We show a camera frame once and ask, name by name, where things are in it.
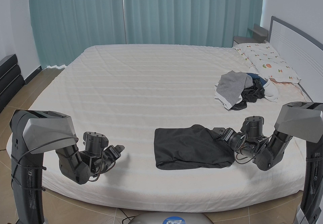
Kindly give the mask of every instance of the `pillow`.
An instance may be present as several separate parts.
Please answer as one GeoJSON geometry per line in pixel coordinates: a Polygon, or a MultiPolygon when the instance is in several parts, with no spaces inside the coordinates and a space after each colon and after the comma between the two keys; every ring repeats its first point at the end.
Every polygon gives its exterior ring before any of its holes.
{"type": "Polygon", "coordinates": [[[260,76],[276,82],[299,83],[300,78],[270,43],[242,43],[234,48],[257,69],[260,76]]]}

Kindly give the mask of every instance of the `white bed sheet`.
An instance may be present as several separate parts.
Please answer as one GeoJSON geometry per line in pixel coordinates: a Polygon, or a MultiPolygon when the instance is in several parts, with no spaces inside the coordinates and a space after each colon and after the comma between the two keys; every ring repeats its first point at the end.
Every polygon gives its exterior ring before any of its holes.
{"type": "MultiPolygon", "coordinates": [[[[283,160],[263,172],[253,163],[224,169],[159,170],[156,128],[194,124],[232,127],[245,117],[264,117],[274,130],[281,106],[304,100],[292,84],[277,84],[278,102],[259,99],[241,111],[214,101],[214,84],[231,70],[250,65],[231,48],[183,45],[106,45],[86,49],[40,94],[30,109],[54,110],[73,119],[78,146],[85,131],[125,146],[122,157],[97,182],[78,185],[59,170],[54,151],[45,153],[43,186],[85,202],[138,210],[210,212],[240,208],[302,190],[305,142],[293,139],[283,160]]],[[[7,145],[11,151],[11,138],[7,145]]]]}

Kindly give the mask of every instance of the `white headboard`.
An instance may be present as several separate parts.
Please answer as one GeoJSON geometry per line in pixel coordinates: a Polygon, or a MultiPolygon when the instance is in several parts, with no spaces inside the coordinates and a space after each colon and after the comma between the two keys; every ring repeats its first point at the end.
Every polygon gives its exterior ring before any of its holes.
{"type": "Polygon", "coordinates": [[[268,41],[296,71],[299,85],[311,100],[323,102],[323,44],[274,16],[268,41]]]}

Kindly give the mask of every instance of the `nightstand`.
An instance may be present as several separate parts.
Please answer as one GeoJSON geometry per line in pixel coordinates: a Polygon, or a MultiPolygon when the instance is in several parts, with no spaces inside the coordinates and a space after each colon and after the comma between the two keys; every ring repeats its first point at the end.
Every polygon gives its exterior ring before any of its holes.
{"type": "Polygon", "coordinates": [[[241,43],[265,43],[267,41],[268,30],[266,30],[265,28],[254,24],[254,27],[248,28],[248,30],[252,32],[252,37],[234,36],[232,46],[241,43]]]}

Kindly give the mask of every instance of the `teal curtain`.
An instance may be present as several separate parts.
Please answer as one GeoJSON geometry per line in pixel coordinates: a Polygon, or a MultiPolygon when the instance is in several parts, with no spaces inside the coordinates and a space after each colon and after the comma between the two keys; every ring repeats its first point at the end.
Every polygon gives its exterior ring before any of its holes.
{"type": "Polygon", "coordinates": [[[68,65],[86,48],[125,44],[122,0],[29,0],[42,67],[68,65]]]}
{"type": "Polygon", "coordinates": [[[259,24],[263,0],[124,0],[128,43],[231,47],[259,24]]]}

